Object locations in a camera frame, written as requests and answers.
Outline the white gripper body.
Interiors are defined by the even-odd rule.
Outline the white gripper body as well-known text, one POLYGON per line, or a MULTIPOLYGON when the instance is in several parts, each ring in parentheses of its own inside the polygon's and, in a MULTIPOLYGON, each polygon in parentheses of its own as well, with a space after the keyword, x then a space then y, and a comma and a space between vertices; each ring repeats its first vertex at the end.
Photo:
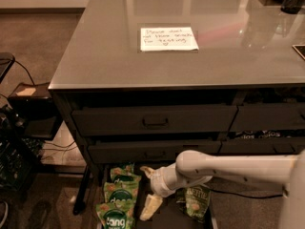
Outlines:
POLYGON ((151 189, 153 193, 162 198, 167 198, 174 193, 174 190, 170 189, 163 176, 163 169, 155 170, 151 177, 151 189))

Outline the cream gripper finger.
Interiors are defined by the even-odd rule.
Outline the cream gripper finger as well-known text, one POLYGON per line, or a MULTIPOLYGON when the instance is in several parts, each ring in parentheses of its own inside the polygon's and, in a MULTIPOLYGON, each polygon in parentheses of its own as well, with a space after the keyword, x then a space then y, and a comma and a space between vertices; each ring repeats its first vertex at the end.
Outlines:
POLYGON ((141 212, 140 219, 142 221, 149 220, 153 214, 159 209, 163 202, 163 198, 158 195, 147 195, 144 208, 141 212))
POLYGON ((148 166, 141 166, 140 170, 145 174, 145 176, 149 179, 155 177, 155 169, 148 166))

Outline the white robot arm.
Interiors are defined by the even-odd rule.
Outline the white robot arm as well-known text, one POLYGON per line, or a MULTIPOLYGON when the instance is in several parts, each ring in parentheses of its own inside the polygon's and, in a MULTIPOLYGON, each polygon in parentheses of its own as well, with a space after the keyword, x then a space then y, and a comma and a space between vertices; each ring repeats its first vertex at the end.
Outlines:
POLYGON ((283 156, 211 156, 195 150, 180 153, 175 163, 141 170, 150 180, 152 193, 140 214, 150 219, 163 199, 176 190, 209 181, 212 177, 280 189, 283 206, 278 229, 305 227, 305 152, 283 156))

